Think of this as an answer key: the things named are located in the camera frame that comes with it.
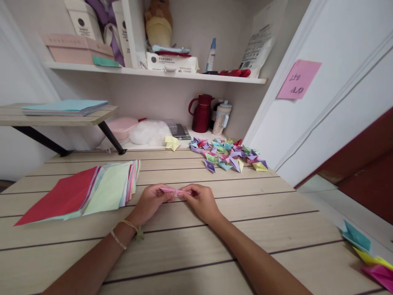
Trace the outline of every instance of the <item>tissue box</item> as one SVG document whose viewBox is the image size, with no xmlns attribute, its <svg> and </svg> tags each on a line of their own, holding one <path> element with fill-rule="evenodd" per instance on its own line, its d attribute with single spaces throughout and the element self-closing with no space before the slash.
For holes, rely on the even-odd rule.
<svg viewBox="0 0 393 295">
<path fill-rule="evenodd" d="M 178 55 L 158 55 L 155 53 L 146 53 L 147 68 L 149 70 L 167 70 L 177 73 L 195 74 L 198 67 L 196 57 L 182 57 Z"/>
<path fill-rule="evenodd" d="M 57 62 L 94 65 L 93 57 L 115 60 L 112 47 L 88 37 L 51 34 L 43 35 L 42 40 Z"/>
</svg>

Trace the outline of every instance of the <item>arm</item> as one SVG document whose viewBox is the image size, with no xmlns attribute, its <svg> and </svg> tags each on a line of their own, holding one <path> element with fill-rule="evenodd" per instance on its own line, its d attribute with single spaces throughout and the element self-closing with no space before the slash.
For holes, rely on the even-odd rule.
<svg viewBox="0 0 393 295">
<path fill-rule="evenodd" d="M 311 293 L 281 264 L 242 233 L 219 211 L 211 188 L 190 184 L 183 197 L 198 216 L 228 245 L 257 294 L 310 295 Z"/>
<path fill-rule="evenodd" d="M 126 220 L 139 228 L 152 218 L 163 202 L 173 201 L 173 194 L 163 194 L 160 187 L 170 188 L 164 184 L 145 188 L 138 204 Z M 136 233 L 134 228 L 124 223 L 117 225 L 113 231 L 124 246 L 130 243 Z M 112 235 L 108 234 L 42 294 L 96 294 L 123 251 Z"/>
</svg>

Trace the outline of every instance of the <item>bracelet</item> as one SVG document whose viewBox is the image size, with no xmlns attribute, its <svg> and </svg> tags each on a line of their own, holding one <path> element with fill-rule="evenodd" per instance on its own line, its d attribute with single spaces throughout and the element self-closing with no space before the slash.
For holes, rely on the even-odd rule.
<svg viewBox="0 0 393 295">
<path fill-rule="evenodd" d="M 121 248 L 123 248 L 123 250 L 127 250 L 127 247 L 124 246 L 122 244 L 122 242 L 119 241 L 119 239 L 117 238 L 117 236 L 115 235 L 115 233 L 113 232 L 113 229 L 111 230 L 111 235 L 112 237 L 115 239 L 116 243 L 120 245 Z"/>
<path fill-rule="evenodd" d="M 135 225 L 133 225 L 131 222 L 129 222 L 128 220 L 121 220 L 121 221 L 119 221 L 117 224 L 119 224 L 119 223 L 125 223 L 126 225 L 128 225 L 128 226 L 130 226 L 130 227 L 132 227 L 132 228 L 134 228 L 135 229 L 135 231 L 136 231 L 136 241 L 137 242 L 140 242 L 141 240 L 144 240 L 144 238 L 143 238 L 143 232 L 142 232 L 142 229 L 139 227 L 139 229 L 138 228 L 136 228 L 136 226 Z"/>
</svg>

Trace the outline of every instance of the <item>left hand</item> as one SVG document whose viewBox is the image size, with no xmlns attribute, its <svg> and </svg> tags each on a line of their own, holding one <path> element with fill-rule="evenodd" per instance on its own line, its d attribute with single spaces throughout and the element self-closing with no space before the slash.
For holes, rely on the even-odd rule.
<svg viewBox="0 0 393 295">
<path fill-rule="evenodd" d="M 144 225 L 153 217 L 163 202 L 172 202 L 174 193 L 166 193 L 160 188 L 171 188 L 165 184 L 154 184 L 145 188 L 134 210 L 126 218 L 136 227 Z"/>
</svg>

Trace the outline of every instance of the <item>red thermos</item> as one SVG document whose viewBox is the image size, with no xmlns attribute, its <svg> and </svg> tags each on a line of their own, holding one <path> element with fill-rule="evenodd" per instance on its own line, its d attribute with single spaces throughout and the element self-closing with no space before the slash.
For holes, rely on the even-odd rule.
<svg viewBox="0 0 393 295">
<path fill-rule="evenodd" d="M 208 94 L 199 94 L 198 98 L 191 100 L 188 106 L 188 112 L 193 115 L 192 130 L 198 133 L 205 133 L 209 128 L 209 121 L 212 114 L 211 103 L 214 97 Z M 194 113 L 191 113 L 192 103 L 197 100 L 198 105 L 195 107 Z"/>
</svg>

